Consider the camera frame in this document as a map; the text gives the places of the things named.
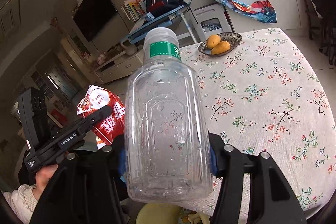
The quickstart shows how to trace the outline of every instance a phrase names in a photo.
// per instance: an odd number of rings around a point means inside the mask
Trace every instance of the chip bag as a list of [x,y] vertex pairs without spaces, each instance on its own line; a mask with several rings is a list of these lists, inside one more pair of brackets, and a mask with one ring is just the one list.
[[77,106],[77,115],[87,117],[105,105],[112,108],[112,114],[97,122],[92,129],[96,135],[98,149],[110,145],[115,137],[124,133],[125,106],[117,95],[95,85],[89,87]]

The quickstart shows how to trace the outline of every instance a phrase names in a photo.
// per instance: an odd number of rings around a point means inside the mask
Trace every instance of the plastic bottle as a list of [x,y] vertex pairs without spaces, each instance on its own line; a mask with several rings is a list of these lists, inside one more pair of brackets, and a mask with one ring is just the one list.
[[128,80],[127,190],[140,202],[183,202],[212,192],[209,138],[196,72],[168,28],[145,37],[144,65]]

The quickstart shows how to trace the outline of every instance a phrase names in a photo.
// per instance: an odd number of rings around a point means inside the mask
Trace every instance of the white cloth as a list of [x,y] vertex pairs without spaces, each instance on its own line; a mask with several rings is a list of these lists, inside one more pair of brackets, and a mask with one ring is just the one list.
[[36,207],[37,200],[33,195],[33,189],[36,185],[21,185],[12,193],[4,192],[4,197],[7,200],[14,213],[23,222],[28,224]]
[[[281,29],[241,35],[238,47],[221,57],[203,55],[198,45],[180,49],[182,61],[198,73],[207,128],[241,152],[269,152],[309,217],[336,188],[336,129],[327,97]],[[240,223],[247,219],[248,176]],[[220,188],[221,180],[214,178],[208,198],[180,205],[212,215]]]

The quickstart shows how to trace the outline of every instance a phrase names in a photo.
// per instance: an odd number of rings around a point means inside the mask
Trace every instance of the green label band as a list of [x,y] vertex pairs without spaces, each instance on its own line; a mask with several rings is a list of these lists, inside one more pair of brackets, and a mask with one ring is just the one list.
[[171,55],[181,61],[179,48],[173,43],[166,41],[154,42],[153,44],[151,44],[149,57],[153,57],[156,55]]

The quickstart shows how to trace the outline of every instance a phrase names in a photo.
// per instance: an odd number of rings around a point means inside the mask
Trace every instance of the desk leg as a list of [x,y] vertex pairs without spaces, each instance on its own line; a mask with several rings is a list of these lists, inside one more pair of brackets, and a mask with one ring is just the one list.
[[187,27],[187,30],[188,30],[188,32],[190,33],[190,36],[191,36],[191,38],[193,39],[194,44],[197,44],[197,40],[196,40],[196,38],[195,38],[195,36],[194,36],[194,34],[193,34],[193,31],[191,30],[191,28],[190,28],[190,26],[189,26],[189,24],[188,24],[188,22],[187,22],[187,20],[185,19],[184,14],[183,14],[183,13],[180,13],[180,17],[182,18],[182,20],[183,20],[185,26]]

